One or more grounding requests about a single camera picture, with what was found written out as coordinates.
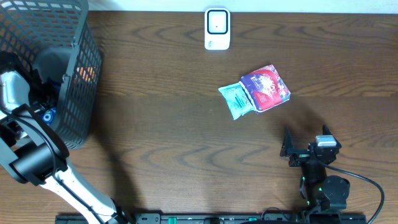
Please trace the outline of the purple pink tissue pack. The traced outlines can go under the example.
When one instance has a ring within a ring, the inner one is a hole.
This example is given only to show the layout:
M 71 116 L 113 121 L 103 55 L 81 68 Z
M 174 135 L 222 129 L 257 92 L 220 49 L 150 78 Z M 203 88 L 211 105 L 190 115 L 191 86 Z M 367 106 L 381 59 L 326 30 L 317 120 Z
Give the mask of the purple pink tissue pack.
M 290 100 L 290 90 L 273 64 L 241 77 L 239 84 L 256 113 L 263 113 Z

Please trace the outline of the mint green tissue pack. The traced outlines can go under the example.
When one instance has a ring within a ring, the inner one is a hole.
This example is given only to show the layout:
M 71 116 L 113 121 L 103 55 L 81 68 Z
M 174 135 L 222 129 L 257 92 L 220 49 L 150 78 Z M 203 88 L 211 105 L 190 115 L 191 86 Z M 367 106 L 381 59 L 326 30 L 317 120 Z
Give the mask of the mint green tissue pack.
M 234 120 L 244 116 L 250 111 L 254 111 L 254 107 L 247 97 L 246 92 L 244 91 L 244 88 L 240 82 L 220 87 L 218 88 L 218 91 L 226 100 Z

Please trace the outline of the orange tissue pack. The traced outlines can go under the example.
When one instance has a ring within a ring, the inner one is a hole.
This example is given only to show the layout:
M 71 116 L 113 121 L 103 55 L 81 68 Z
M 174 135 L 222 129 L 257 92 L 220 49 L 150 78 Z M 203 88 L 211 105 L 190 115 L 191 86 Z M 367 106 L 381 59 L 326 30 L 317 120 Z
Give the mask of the orange tissue pack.
M 96 73 L 93 67 L 78 67 L 76 70 L 85 82 L 95 81 Z

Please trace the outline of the blue Oreo cookie pack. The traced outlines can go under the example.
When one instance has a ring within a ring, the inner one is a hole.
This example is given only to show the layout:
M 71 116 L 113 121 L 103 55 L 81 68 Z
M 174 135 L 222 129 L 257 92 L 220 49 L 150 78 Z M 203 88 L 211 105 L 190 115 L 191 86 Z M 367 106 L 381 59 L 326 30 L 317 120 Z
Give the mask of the blue Oreo cookie pack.
M 45 111 L 43 114 L 41 114 L 40 117 L 45 124 L 50 126 L 55 119 L 55 114 L 56 114 L 56 107 L 53 107 Z

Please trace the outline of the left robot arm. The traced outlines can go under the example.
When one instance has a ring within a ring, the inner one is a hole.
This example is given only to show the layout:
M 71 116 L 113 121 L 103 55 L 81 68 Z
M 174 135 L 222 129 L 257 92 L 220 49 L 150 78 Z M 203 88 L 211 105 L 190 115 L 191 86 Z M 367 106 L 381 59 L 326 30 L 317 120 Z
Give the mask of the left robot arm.
M 53 85 L 27 59 L 1 52 L 1 166 L 17 182 L 57 194 L 88 223 L 135 223 L 72 166 L 65 143 L 39 116 L 56 102 Z

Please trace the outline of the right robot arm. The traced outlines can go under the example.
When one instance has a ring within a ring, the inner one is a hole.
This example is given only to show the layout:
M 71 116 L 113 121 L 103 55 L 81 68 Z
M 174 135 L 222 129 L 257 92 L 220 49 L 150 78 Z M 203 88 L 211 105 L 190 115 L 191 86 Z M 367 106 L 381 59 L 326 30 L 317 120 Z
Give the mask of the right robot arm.
M 300 212 L 302 223 L 341 223 L 340 214 L 347 207 L 350 182 L 326 173 L 327 165 L 336 160 L 340 149 L 341 144 L 325 125 L 322 134 L 306 149 L 294 148 L 292 134 L 285 129 L 280 156 L 289 158 L 289 166 L 302 170 L 300 194 L 308 204 Z

